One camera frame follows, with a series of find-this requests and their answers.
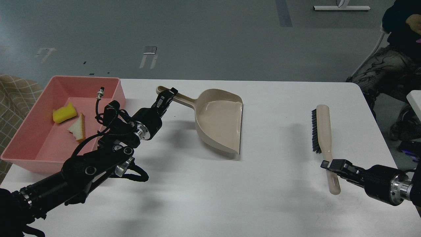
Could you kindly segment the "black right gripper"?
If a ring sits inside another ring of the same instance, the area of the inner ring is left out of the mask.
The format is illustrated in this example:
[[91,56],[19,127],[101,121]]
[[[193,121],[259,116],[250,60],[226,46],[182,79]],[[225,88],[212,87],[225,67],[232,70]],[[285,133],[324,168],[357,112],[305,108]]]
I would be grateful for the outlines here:
[[411,179],[399,169],[374,165],[365,170],[345,159],[324,160],[320,167],[332,171],[355,186],[364,188],[369,197],[386,204],[398,206],[405,200],[411,201]]

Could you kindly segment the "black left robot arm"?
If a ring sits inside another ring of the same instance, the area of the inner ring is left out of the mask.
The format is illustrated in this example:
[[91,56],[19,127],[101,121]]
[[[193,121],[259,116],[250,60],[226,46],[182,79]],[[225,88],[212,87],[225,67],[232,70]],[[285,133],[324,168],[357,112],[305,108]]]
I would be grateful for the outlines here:
[[141,141],[151,140],[162,127],[162,117],[178,94],[164,89],[150,108],[141,108],[133,116],[111,101],[95,119],[104,130],[86,138],[64,162],[61,170],[32,185],[10,192],[1,189],[1,235],[44,237],[30,227],[36,219],[61,204],[80,204],[107,178],[146,182],[149,175],[135,164],[134,150]]

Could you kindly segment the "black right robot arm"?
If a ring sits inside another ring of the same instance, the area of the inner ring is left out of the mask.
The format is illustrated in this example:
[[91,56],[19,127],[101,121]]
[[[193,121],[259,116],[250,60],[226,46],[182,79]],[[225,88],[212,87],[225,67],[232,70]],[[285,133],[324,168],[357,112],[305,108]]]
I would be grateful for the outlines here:
[[420,142],[402,141],[398,149],[417,163],[414,170],[401,171],[383,165],[364,169],[345,159],[334,159],[331,162],[324,160],[320,167],[363,188],[369,197],[378,201],[398,206],[407,200],[414,206],[420,207]]

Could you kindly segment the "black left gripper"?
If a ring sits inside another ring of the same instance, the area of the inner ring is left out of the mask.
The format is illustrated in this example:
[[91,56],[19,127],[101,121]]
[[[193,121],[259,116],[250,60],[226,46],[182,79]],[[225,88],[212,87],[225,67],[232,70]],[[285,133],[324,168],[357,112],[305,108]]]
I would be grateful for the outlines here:
[[151,140],[160,130],[162,127],[160,116],[166,113],[167,103],[171,103],[177,94],[178,90],[175,88],[161,92],[151,108],[141,108],[131,117],[136,124],[137,131],[135,133],[141,140]]

